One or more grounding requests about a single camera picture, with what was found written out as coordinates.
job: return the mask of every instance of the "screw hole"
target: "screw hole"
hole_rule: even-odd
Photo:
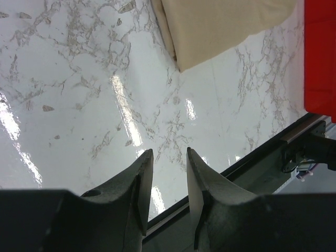
[[[90,191],[87,191],[86,193],[84,193],[82,195],[82,197],[94,197],[94,196],[98,196],[100,194],[101,194],[101,192],[99,190],[90,190]]]

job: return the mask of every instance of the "beige cloth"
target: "beige cloth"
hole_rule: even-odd
[[[152,0],[165,46],[180,71],[281,24],[295,4],[296,0]]]

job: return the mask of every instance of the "marble floor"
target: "marble floor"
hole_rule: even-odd
[[[221,172],[305,113],[303,0],[183,73],[150,0],[0,0],[2,188],[81,194],[152,148],[152,219],[187,195],[188,146]]]

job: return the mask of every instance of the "red object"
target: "red object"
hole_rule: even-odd
[[[336,122],[336,0],[305,0],[304,106]]]

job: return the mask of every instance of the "black plastic part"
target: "black plastic part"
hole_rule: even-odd
[[[320,121],[312,126],[292,143],[284,148],[282,153],[282,171],[285,173],[292,172],[296,166],[305,158],[308,159],[306,142],[311,137],[324,138],[326,132],[326,122]]]
[[[306,158],[327,164],[328,169],[336,171],[336,140],[310,135],[304,142]]]
[[[82,197],[62,190],[0,191],[1,251],[141,251],[153,151]]]
[[[212,170],[188,149],[194,249],[333,251],[336,194],[256,196]]]

